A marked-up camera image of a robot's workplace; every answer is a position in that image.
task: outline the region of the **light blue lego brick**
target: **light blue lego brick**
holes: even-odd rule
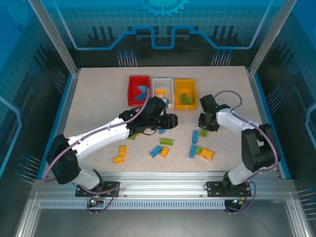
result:
[[[139,96],[135,98],[136,101],[142,101],[146,99],[146,94],[141,93]]]
[[[159,129],[159,130],[158,130],[158,133],[159,133],[159,134],[164,134],[165,132],[166,132],[166,129]]]
[[[190,158],[194,158],[194,156],[196,155],[196,148],[197,146],[192,144],[191,149],[190,149],[190,154],[189,154]]]
[[[158,155],[160,152],[162,151],[162,146],[156,146],[155,149],[153,149],[151,152],[150,152],[150,155],[152,158],[154,158],[156,155]]]
[[[138,87],[138,89],[140,90],[140,92],[141,92],[142,94],[146,94],[146,86],[145,86],[145,85],[140,85],[140,86]]]
[[[198,131],[194,130],[193,131],[193,136],[192,136],[192,143],[196,144],[198,142]]]

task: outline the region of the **green lego brick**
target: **green lego brick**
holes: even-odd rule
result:
[[[199,134],[201,137],[206,137],[207,135],[207,130],[205,128],[202,128],[200,134]]]
[[[187,95],[186,94],[181,94],[181,104],[187,104],[188,103],[188,99],[187,99]]]
[[[161,145],[172,146],[172,145],[173,145],[173,140],[172,140],[172,139],[169,139],[169,138],[161,138],[161,139],[160,139],[160,144],[161,144]]]
[[[196,148],[196,154],[197,154],[197,155],[200,154],[201,151],[202,151],[202,147],[197,146],[197,148]]]
[[[192,98],[192,97],[189,97],[189,98],[188,98],[188,101],[189,101],[189,105],[192,105],[192,104],[193,104],[193,98]]]
[[[135,135],[133,135],[133,136],[131,136],[131,137],[128,137],[128,139],[129,139],[129,140],[133,140],[133,141],[134,141],[134,140],[136,139],[136,134],[135,134]]]

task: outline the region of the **black bracket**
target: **black bracket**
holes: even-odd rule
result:
[[[204,188],[207,191],[207,196],[209,198],[243,198],[245,197],[245,193],[241,188],[245,188],[247,190],[247,198],[251,197],[250,185],[245,183],[240,190],[231,192],[230,194],[225,191],[222,181],[206,182]]]
[[[110,190],[115,187],[119,187],[119,182],[105,182],[102,190]],[[112,198],[115,192],[116,190],[113,190],[109,193],[100,195],[100,197]],[[94,196],[94,194],[87,193],[85,190],[82,189],[82,187],[80,187],[80,185],[77,185],[75,196],[81,197],[81,198],[91,198],[92,196]]]

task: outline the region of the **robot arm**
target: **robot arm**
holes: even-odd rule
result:
[[[226,173],[223,179],[225,191],[230,194],[236,189],[240,190],[240,185],[243,185],[256,172],[273,165],[275,156],[270,145],[259,131],[245,122],[228,105],[218,105],[212,95],[204,96],[200,102],[205,114],[200,114],[199,127],[209,131],[217,131],[219,126],[224,126],[241,138],[242,162],[235,169]],[[258,126],[271,140],[279,161],[277,141],[271,125],[251,123]]]
[[[56,136],[47,155],[48,164],[51,164],[55,157],[65,148],[89,134],[89,137],[74,145],[52,167],[57,182],[59,184],[75,182],[94,192],[102,191],[104,181],[101,175],[95,169],[84,167],[81,164],[82,161],[94,151],[114,141],[144,132],[147,128],[156,130],[176,127],[178,125],[178,117],[174,114],[166,113],[167,105],[167,100],[153,97],[148,100],[140,115],[128,123],[125,123],[125,121],[130,120],[137,114],[135,109],[124,111],[110,123],[88,133],[68,139],[63,134]]]

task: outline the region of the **plastic container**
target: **plastic container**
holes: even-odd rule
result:
[[[141,94],[139,90],[140,85],[145,85],[150,89],[149,76],[130,76],[127,91],[127,102],[129,106],[141,106],[145,100],[137,101],[135,98]]]
[[[198,94],[196,80],[194,79],[176,79],[175,83],[175,109],[176,110],[196,110],[198,107]],[[193,104],[182,104],[181,95],[185,94],[187,98],[193,98]]]
[[[153,78],[152,94],[169,100],[168,108],[174,108],[174,86],[172,78]]]

